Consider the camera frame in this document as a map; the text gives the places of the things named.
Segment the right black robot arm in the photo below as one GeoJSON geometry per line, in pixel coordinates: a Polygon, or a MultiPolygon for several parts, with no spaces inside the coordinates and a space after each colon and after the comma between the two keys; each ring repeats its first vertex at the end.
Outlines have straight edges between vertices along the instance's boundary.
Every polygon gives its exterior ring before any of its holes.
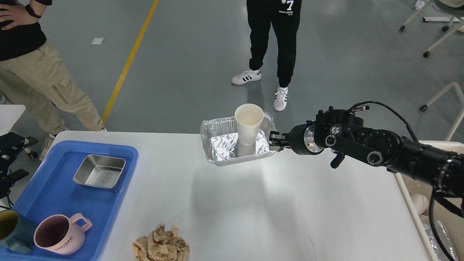
{"type": "Polygon", "coordinates": [[[332,149],[335,158],[330,166],[336,169],[345,156],[367,165],[384,166],[391,173],[401,173],[431,185],[429,220],[433,221],[434,202],[451,213],[463,217],[463,207],[448,198],[463,198],[463,154],[445,151],[418,142],[409,124],[411,139],[400,137],[385,129],[364,127],[357,111],[369,109],[369,102],[356,103],[349,109],[318,111],[314,121],[295,126],[290,132],[270,132],[270,146],[292,149],[298,155],[318,155],[325,148],[332,149]]]}

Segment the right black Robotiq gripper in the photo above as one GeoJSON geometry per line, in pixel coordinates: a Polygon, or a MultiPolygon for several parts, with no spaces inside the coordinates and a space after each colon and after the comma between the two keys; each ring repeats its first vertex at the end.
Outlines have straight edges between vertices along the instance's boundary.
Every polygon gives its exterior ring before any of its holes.
{"type": "Polygon", "coordinates": [[[292,149],[298,155],[318,155],[324,148],[315,143],[314,131],[314,124],[302,124],[295,126],[288,133],[270,132],[270,148],[271,150],[292,149]]]}

